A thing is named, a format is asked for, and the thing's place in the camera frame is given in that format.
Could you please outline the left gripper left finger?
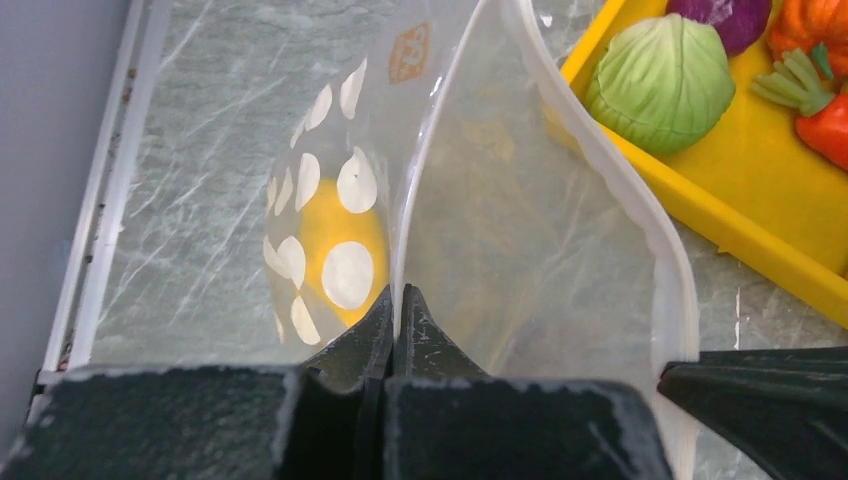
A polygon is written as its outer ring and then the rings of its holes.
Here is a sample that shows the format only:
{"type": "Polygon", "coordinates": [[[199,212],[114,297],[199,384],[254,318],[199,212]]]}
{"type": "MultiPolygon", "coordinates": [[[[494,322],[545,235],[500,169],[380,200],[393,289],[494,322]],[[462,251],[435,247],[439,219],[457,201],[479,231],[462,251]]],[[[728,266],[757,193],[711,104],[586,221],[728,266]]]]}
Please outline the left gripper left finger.
{"type": "Polygon", "coordinates": [[[393,303],[389,286],[366,315],[301,364],[321,381],[365,381],[385,375],[393,349],[393,303]]]}

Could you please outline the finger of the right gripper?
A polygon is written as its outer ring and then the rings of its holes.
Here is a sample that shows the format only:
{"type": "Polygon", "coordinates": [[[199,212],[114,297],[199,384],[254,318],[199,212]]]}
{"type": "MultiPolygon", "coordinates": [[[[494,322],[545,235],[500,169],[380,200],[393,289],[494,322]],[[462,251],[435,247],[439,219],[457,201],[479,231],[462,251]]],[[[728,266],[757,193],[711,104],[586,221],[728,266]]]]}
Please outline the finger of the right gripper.
{"type": "Polygon", "coordinates": [[[844,347],[705,351],[657,390],[774,479],[847,476],[844,347]]]}

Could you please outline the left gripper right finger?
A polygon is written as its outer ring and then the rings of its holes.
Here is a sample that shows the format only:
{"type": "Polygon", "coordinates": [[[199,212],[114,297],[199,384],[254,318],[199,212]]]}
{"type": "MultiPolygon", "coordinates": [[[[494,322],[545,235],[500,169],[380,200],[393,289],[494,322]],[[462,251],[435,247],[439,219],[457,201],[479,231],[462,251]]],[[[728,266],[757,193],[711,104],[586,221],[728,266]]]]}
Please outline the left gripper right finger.
{"type": "Polygon", "coordinates": [[[406,284],[394,346],[394,375],[428,379],[489,376],[436,324],[423,293],[406,284]]]}

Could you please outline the yellow lemon toy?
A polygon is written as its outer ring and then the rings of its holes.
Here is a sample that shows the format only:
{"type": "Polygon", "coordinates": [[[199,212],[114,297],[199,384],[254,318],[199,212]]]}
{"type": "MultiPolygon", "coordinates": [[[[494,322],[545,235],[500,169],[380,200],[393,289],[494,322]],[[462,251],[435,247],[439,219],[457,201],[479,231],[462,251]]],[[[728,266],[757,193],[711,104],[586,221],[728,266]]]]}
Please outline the yellow lemon toy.
{"type": "Polygon", "coordinates": [[[365,316],[388,283],[386,239],[377,211],[348,211],[339,200],[336,181],[323,178],[313,197],[301,210],[301,214],[298,239],[306,255],[304,288],[316,293],[341,323],[350,328],[365,316]],[[360,304],[353,309],[345,309],[333,303],[322,283],[323,267],[328,254],[336,245],[345,242],[361,244],[371,257],[371,265],[365,267],[362,274],[342,273],[330,281],[332,291],[355,293],[362,298],[360,304]]]}

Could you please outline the clear zip top bag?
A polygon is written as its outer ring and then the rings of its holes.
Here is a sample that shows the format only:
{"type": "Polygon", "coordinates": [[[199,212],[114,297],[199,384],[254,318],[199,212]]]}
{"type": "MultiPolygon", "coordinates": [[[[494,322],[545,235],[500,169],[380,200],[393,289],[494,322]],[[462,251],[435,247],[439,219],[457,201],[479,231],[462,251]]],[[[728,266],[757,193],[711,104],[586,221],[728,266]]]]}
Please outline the clear zip top bag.
{"type": "MultiPolygon", "coordinates": [[[[667,362],[698,354],[690,264],[656,197],[559,74],[530,2],[402,3],[284,144],[263,256],[293,361],[349,329],[304,288],[301,210],[323,178],[348,211],[377,211],[385,287],[417,286],[484,370],[635,386],[676,476],[692,477],[695,423],[656,390],[667,362]]],[[[336,245],[322,275],[331,301],[357,307],[361,297],[330,281],[370,265],[361,244],[336,245]]]]}

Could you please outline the orange carrot toy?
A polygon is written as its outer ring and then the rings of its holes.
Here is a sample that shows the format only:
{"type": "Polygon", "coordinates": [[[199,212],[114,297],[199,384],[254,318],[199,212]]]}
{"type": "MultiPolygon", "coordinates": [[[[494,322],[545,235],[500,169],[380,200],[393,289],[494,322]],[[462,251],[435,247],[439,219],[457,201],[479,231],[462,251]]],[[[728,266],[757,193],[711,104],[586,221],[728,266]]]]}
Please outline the orange carrot toy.
{"type": "Polygon", "coordinates": [[[800,48],[783,52],[770,74],[754,77],[751,90],[794,110],[794,129],[801,142],[846,170],[847,94],[835,93],[824,84],[833,78],[828,50],[820,43],[810,53],[800,48]]]}

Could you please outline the green cabbage toy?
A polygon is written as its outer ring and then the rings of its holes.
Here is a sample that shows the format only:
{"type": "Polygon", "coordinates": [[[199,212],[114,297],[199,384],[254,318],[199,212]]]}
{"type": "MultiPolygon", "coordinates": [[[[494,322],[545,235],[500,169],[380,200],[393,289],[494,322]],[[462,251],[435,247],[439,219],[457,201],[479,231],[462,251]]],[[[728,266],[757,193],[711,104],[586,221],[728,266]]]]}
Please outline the green cabbage toy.
{"type": "Polygon", "coordinates": [[[609,41],[583,104],[597,122],[657,156],[704,138],[735,93],[716,29],[672,13],[641,20],[609,41]]]}

